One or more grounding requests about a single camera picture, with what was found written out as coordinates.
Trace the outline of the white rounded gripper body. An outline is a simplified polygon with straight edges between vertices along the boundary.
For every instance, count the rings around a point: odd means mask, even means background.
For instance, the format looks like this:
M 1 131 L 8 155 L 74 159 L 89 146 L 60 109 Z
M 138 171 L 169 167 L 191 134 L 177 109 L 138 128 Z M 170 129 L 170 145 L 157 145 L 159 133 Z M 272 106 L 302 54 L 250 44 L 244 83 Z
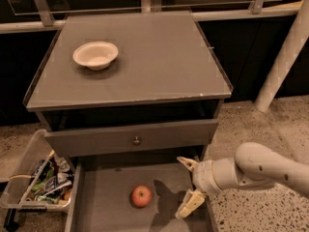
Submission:
M 238 169 L 233 158 L 200 161 L 192 172 L 192 181 L 202 193 L 215 195 L 238 186 Z

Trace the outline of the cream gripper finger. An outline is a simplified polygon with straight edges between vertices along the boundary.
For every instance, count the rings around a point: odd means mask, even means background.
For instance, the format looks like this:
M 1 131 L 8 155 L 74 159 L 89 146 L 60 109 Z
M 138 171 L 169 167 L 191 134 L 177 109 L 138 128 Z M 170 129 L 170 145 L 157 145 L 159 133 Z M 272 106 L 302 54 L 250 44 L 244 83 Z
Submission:
M 177 161 L 184 165 L 190 172 L 192 172 L 198 164 L 196 160 L 185 157 L 177 157 Z
M 187 218 L 205 202 L 205 199 L 206 196 L 201 191 L 189 189 L 183 198 L 183 203 L 176 211 L 175 217 L 177 219 Z

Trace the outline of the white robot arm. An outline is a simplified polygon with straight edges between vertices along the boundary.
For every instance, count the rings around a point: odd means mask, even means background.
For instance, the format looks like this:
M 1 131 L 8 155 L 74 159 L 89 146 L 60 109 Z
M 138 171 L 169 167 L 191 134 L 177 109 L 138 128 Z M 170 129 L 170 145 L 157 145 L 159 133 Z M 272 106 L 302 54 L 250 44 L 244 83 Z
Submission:
M 276 183 L 309 198 L 309 166 L 287 159 L 268 147 L 246 142 L 230 158 L 195 161 L 177 157 L 192 174 L 195 190 L 189 189 L 175 213 L 177 219 L 188 217 L 207 196 L 224 189 L 271 189 Z

